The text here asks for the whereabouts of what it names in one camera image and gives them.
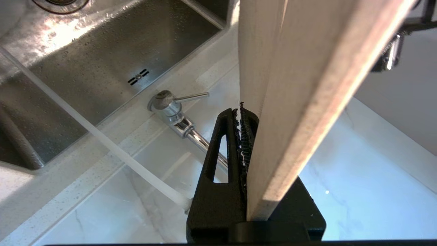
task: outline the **sink drain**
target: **sink drain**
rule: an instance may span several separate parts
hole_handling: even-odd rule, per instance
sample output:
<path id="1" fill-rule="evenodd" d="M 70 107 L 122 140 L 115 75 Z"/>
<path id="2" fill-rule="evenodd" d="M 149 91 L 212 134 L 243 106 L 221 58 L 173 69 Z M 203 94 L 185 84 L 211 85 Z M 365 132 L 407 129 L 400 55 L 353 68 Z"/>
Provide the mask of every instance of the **sink drain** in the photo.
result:
<path id="1" fill-rule="evenodd" d="M 88 0 L 33 0 L 45 11 L 54 14 L 71 14 L 83 8 Z"/>

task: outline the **sink overflow slot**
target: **sink overflow slot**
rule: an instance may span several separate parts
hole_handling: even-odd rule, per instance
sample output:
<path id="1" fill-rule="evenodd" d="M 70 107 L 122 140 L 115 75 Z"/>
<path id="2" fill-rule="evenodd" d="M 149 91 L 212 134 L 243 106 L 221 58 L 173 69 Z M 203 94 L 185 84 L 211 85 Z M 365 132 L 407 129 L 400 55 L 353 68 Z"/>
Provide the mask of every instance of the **sink overflow slot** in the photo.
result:
<path id="1" fill-rule="evenodd" d="M 147 69 L 143 69 L 143 71 L 141 71 L 139 74 L 135 75 L 135 77 L 131 78 L 128 81 L 128 83 L 131 85 L 134 85 L 136 82 L 138 82 L 138 80 L 142 79 L 143 77 L 145 77 L 148 74 L 149 74 L 149 71 L 147 71 Z"/>

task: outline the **sink basin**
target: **sink basin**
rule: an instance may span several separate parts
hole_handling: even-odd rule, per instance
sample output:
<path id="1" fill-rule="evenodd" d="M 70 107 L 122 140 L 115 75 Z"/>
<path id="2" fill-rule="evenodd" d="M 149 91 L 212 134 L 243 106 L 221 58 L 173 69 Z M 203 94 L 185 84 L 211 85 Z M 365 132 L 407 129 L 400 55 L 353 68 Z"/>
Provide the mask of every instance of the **sink basin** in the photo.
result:
<path id="1" fill-rule="evenodd" d="M 31 0 L 5 2 L 19 17 L 0 17 L 16 20 L 0 29 L 0 45 L 94 125 L 220 31 L 180 0 L 90 0 L 66 15 Z M 87 132 L 1 55 L 0 107 L 0 120 L 26 139 L 0 122 L 4 162 L 38 169 Z"/>

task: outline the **white countertop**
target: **white countertop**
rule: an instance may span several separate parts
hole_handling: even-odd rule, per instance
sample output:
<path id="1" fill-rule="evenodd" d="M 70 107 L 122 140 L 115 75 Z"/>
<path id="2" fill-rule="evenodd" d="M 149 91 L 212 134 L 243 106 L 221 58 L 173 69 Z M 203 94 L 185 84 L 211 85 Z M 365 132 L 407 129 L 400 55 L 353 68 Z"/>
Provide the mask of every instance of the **white countertop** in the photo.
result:
<path id="1" fill-rule="evenodd" d="M 205 92 L 238 63 L 235 26 L 206 42 L 98 128 L 135 156 L 167 128 L 147 110 L 154 94 Z M 0 163 L 0 245 L 32 244 L 121 167 L 123 162 L 89 134 L 41 170 Z"/>

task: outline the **wooden board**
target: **wooden board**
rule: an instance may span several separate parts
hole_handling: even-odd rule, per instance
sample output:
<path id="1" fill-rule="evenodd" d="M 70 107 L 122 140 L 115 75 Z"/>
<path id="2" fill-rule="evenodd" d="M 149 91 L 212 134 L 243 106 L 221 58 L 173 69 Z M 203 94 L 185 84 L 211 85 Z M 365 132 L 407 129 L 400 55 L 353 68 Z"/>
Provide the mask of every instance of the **wooden board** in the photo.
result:
<path id="1" fill-rule="evenodd" d="M 248 220 L 269 218 L 413 3 L 241 1 L 241 100 L 260 117 Z"/>

